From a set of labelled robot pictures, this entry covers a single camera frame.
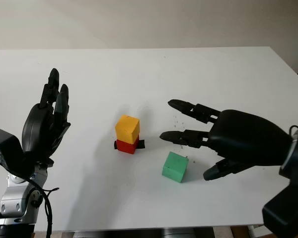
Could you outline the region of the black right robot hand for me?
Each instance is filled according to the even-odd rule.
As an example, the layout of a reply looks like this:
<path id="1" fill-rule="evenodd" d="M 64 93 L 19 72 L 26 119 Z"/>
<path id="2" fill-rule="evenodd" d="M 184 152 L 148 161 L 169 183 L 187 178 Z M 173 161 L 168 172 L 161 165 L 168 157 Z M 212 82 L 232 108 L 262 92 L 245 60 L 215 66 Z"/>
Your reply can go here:
<path id="1" fill-rule="evenodd" d="M 287 158 L 291 136 L 272 122 L 237 110 L 218 111 L 201 104 L 172 99 L 168 104 L 203 123 L 210 131 L 166 131 L 160 138 L 174 144 L 208 147 L 222 160 L 203 173 L 204 180 L 236 174 L 253 166 L 280 166 Z"/>

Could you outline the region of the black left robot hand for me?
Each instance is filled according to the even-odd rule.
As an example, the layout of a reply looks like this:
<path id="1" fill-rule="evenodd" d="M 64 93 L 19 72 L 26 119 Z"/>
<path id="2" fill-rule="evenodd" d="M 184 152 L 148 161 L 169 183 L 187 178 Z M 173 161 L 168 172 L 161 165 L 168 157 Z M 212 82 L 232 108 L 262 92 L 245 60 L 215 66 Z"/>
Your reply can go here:
<path id="1" fill-rule="evenodd" d="M 66 84 L 59 84 L 59 72 L 53 68 L 40 102 L 32 107 L 23 127 L 22 149 L 37 162 L 46 162 L 52 156 L 71 125 L 69 89 Z"/>

